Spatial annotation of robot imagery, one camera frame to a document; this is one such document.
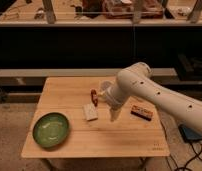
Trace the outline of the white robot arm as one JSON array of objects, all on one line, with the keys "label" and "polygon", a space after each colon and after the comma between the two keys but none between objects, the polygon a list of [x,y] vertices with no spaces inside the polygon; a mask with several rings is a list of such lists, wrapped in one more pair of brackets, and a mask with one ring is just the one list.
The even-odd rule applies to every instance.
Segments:
[{"label": "white robot arm", "polygon": [[103,91],[102,97],[111,109],[111,120],[130,97],[140,97],[202,135],[202,101],[165,88],[150,79],[151,69],[143,62],[120,70],[116,80]]}]

